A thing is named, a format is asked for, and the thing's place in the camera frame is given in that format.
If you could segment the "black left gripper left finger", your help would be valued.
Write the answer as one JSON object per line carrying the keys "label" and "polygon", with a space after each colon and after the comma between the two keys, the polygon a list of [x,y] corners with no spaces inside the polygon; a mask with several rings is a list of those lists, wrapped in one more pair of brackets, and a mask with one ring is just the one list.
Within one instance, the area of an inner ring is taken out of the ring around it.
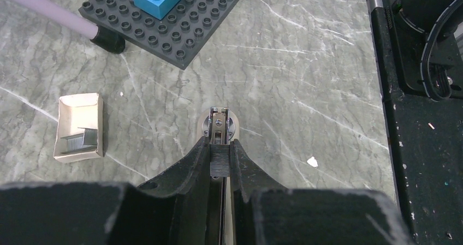
{"label": "black left gripper left finger", "polygon": [[1,186],[1,244],[204,244],[209,141],[157,177]]}

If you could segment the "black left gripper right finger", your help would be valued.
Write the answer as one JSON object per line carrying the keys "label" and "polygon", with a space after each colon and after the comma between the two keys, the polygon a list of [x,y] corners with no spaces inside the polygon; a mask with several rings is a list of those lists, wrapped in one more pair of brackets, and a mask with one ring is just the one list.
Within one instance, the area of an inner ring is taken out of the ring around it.
{"label": "black left gripper right finger", "polygon": [[294,189],[230,145],[235,244],[413,244],[396,205],[368,189]]}

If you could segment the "grey staple strip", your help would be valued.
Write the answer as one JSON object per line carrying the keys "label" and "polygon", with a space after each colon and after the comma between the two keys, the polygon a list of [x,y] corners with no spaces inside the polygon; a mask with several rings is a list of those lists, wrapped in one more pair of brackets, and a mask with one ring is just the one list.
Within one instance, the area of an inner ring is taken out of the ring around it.
{"label": "grey staple strip", "polygon": [[210,176],[213,178],[229,177],[229,145],[210,145]]}

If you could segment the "black silver stapler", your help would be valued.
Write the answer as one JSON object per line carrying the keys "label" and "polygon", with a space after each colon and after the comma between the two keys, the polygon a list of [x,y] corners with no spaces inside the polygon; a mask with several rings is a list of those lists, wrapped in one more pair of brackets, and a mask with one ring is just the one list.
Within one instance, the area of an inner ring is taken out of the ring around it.
{"label": "black silver stapler", "polygon": [[[208,139],[210,145],[230,145],[235,118],[227,107],[211,107],[200,115],[197,137]],[[230,177],[210,177],[207,205],[205,244],[234,244]]]}

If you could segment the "staple box tray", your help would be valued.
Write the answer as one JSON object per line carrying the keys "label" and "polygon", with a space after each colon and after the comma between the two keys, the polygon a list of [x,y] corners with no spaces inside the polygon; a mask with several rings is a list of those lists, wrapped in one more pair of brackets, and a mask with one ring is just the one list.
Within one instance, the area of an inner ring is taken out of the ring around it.
{"label": "staple box tray", "polygon": [[[83,133],[83,128],[98,130],[96,150],[61,154],[66,149],[62,137]],[[58,101],[58,126],[54,147],[54,159],[61,163],[103,157],[103,99],[99,93],[64,95]]]}

